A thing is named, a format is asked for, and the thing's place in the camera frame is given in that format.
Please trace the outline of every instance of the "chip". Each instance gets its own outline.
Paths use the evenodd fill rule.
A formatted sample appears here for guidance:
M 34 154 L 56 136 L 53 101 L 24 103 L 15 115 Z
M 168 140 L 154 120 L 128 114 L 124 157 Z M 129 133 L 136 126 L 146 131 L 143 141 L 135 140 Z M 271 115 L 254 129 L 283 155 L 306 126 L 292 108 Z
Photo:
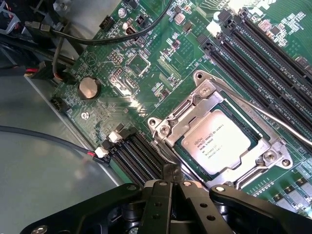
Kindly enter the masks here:
M 273 33 L 274 35 L 279 34 L 280 31 L 281 31 L 281 30 L 280 30 L 278 27 L 276 27 L 276 26 L 274 26 L 274 27 L 271 29 L 271 33 Z
M 190 32 L 192 29 L 192 23 L 191 22 L 186 22 L 185 25 L 183 26 L 183 31 L 184 32 Z
M 182 146 L 210 175 L 240 164 L 251 142 L 222 111 L 215 110 L 182 140 Z
M 182 24 L 184 20 L 185 20 L 185 15 L 183 15 L 182 13 L 178 13 L 178 14 L 175 16 L 175 22 L 176 22 L 176 24 L 178 24 L 178 25 Z
M 270 21 L 268 21 L 267 19 L 263 20 L 263 21 L 259 24 L 259 28 L 261 28 L 261 30 L 262 30 L 263 32 L 267 32 L 271 27 L 272 27 L 272 24 L 271 24 Z

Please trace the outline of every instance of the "green circuit board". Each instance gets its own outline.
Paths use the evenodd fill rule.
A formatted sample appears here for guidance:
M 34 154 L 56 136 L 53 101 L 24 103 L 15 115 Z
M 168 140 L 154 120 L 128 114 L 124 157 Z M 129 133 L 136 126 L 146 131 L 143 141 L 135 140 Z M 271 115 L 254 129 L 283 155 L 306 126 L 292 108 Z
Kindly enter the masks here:
M 123 24 L 128 22 L 137 31 L 135 22 L 139 14 L 156 19 L 165 8 L 168 0 L 140 0 L 136 10 L 123 2 L 112 13 L 116 21 L 113 28 L 105 33 L 99 30 L 96 39 L 124 35 Z M 176 0 L 167 12 L 167 16 L 147 36 L 146 43 L 139 46 L 133 41 L 111 46 L 88 46 L 75 63 L 71 74 L 77 80 L 84 77 L 97 78 L 102 86 L 95 100 L 81 100 L 77 86 L 61 83 L 54 95 L 62 98 L 69 106 L 67 116 L 83 135 L 97 147 L 106 136 L 120 123 L 136 127 L 148 140 L 152 140 L 147 119 L 165 118 L 190 91 L 195 88 L 193 73 L 196 70 L 207 71 L 224 79 L 246 99 L 250 99 L 237 84 L 219 67 L 211 62 L 200 49 L 196 38 L 204 33 L 210 35 L 206 26 L 213 20 L 213 14 L 227 6 L 228 0 Z M 312 8 L 309 0 L 278 0 L 271 4 L 259 4 L 267 1 L 248 1 L 247 7 L 253 12 L 253 20 L 260 23 L 269 20 L 272 26 L 280 26 L 278 35 L 268 35 L 290 56 L 305 57 L 312 62 Z M 179 6 L 185 20 L 178 25 L 174 20 L 174 9 Z M 126 8 L 125 18 L 118 16 L 118 9 Z M 186 23 L 192 24 L 192 30 L 185 32 Z M 112 76 L 121 77 L 127 82 L 125 89 L 113 83 Z M 81 115 L 88 113 L 89 118 Z M 277 124 L 266 120 L 288 143 L 294 167 L 287 171 L 273 167 L 263 176 L 244 188 L 249 194 L 274 203 L 273 197 L 293 185 L 304 195 L 295 182 L 304 177 L 312 182 L 312 158 L 301 144 Z

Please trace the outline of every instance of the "integrated circuit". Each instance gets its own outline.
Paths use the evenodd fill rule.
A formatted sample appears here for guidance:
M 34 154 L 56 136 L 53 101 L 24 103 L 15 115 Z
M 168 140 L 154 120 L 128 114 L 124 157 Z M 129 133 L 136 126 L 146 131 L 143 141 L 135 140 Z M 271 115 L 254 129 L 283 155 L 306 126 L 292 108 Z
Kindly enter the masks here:
M 281 31 L 281 30 L 280 30 L 278 27 L 276 27 L 276 26 L 274 26 L 274 27 L 271 29 L 271 32 L 272 32 L 274 35 L 279 34 L 280 31 Z
M 293 187 L 287 187 L 284 192 L 300 207 L 307 207 L 309 203 L 304 197 Z
M 185 20 L 185 15 L 183 13 L 178 13 L 176 16 L 175 16 L 175 22 L 176 24 L 180 25 L 184 22 Z
M 299 179 L 296 184 L 309 196 L 312 197 L 312 185 L 305 179 Z
M 215 110 L 184 135 L 182 146 L 210 174 L 235 168 L 250 140 L 222 111 Z
M 282 207 L 291 212 L 296 212 L 295 208 L 283 197 L 282 194 L 277 194 L 273 197 L 273 200 L 279 207 Z
M 269 29 L 272 27 L 272 24 L 270 23 L 270 21 L 268 21 L 267 19 L 263 20 L 259 25 L 259 28 L 261 28 L 261 30 L 263 32 L 267 32 L 269 31 Z

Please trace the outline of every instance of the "wire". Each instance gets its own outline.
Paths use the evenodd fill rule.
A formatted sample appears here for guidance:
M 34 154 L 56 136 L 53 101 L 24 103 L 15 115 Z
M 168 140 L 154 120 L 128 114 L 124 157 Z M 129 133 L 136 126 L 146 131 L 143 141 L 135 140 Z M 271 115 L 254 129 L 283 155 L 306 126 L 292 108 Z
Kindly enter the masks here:
M 124 42 L 124 41 L 128 41 L 131 39 L 138 38 L 140 36 L 147 34 L 151 30 L 153 30 L 160 23 L 160 21 L 164 18 L 167 11 L 169 10 L 171 4 L 173 3 L 173 1 L 174 0 L 169 0 L 164 11 L 159 15 L 159 17 L 152 24 L 150 24 L 145 29 L 142 29 L 141 31 L 133 33 L 131 35 L 126 35 L 126 36 L 116 37 L 116 38 L 106 38 L 106 39 L 82 39 L 82 38 L 77 38 L 77 37 L 71 36 L 71 35 L 66 34 L 64 32 L 59 32 L 59 31 L 54 30 L 54 29 L 51 29 L 51 31 L 55 35 L 58 35 L 60 37 L 64 37 L 64 38 L 69 39 L 69 40 L 75 40 L 75 41 L 77 41 L 81 44 L 84 44 L 84 45 L 109 45 L 109 44 L 120 43 L 120 42 Z
M 22 48 L 24 50 L 31 51 L 33 53 L 41 54 L 42 56 L 44 56 L 48 59 L 51 59 L 51 60 L 54 57 L 54 52 L 42 49 L 37 44 L 31 43 L 28 41 L 24 41 L 24 40 L 20 40 L 17 38 L 9 37 L 9 36 L 3 35 L 3 34 L 0 34 L 0 42 L 2 42 L 3 44 L 9 44 L 9 45 L 19 47 L 19 48 Z M 59 56 L 58 61 L 61 64 L 66 65 L 68 67 L 72 67 L 74 65 L 74 63 L 76 62 L 75 60 L 70 59 L 68 57 L 65 57 L 63 55 Z
M 68 23 L 65 27 L 64 27 L 64 32 L 68 32 L 69 31 L 69 27 L 70 27 L 70 23 Z M 55 54 L 54 54 L 54 57 L 53 57 L 53 62 L 52 62 L 52 72 L 54 74 L 54 76 L 56 78 L 59 78 L 61 80 L 63 80 L 61 77 L 59 77 L 58 75 L 58 59 L 59 59 L 59 54 L 60 54 L 60 51 L 62 49 L 62 46 L 63 46 L 63 43 L 64 43 L 64 40 L 65 38 L 60 38 L 59 41 L 58 41 L 58 45 L 57 45 L 57 48 L 55 50 Z
M 274 120 L 276 123 L 282 125 L 286 130 L 288 130 L 291 134 L 293 134 L 296 138 L 298 138 L 299 140 L 307 143 L 308 145 L 312 146 L 312 141 L 308 140 L 307 138 L 305 138 L 303 135 L 301 135 L 299 132 L 297 132 L 295 129 L 293 129 L 291 126 L 289 126 L 288 124 L 286 124 L 285 122 L 281 121 L 280 119 L 272 116 L 270 113 L 262 110 L 261 108 L 257 107 L 256 105 L 252 104 L 251 102 L 245 100 L 244 98 L 240 97 L 237 93 L 235 93 L 234 91 L 232 91 L 231 89 L 227 88 L 226 86 L 224 86 L 223 84 L 220 84 L 218 81 L 216 81 L 215 79 L 211 79 L 213 82 L 216 83 L 216 85 L 220 86 L 222 89 L 224 89 L 226 92 L 228 92 L 230 95 L 234 96 L 235 98 L 239 99 L 240 101 L 244 102 L 245 104 L 249 105 L 250 107 L 252 107 L 253 109 L 257 110 L 258 112 L 264 114 L 265 116 L 269 117 L 270 119 Z
M 83 147 L 75 145 L 74 143 L 71 143 L 71 142 L 66 141 L 64 139 L 58 138 L 56 136 L 51 136 L 51 135 L 48 135 L 45 133 L 39 133 L 39 132 L 35 132 L 32 130 L 27 130 L 27 129 L 23 129 L 23 128 L 15 128 L 15 127 L 8 127 L 8 126 L 1 126 L 1 125 L 0 125 L 0 132 L 17 133 L 17 134 L 28 135 L 28 136 L 32 136 L 32 137 L 43 138 L 46 140 L 54 141 L 56 143 L 68 146 L 72 149 L 75 149 L 77 151 L 83 152 L 83 153 L 91 155 L 91 156 L 96 155 L 94 151 L 85 149 Z

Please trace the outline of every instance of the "cpu socket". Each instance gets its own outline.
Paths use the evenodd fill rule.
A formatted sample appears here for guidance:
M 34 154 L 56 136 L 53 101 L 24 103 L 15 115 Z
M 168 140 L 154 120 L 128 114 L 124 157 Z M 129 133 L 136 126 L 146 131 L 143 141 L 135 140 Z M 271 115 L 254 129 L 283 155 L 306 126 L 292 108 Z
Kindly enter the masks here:
M 193 77 L 197 87 L 165 119 L 148 119 L 160 154 L 208 188 L 227 184 L 242 189 L 272 166 L 292 167 L 286 142 L 247 104 L 217 85 L 231 89 L 223 80 L 201 70 Z

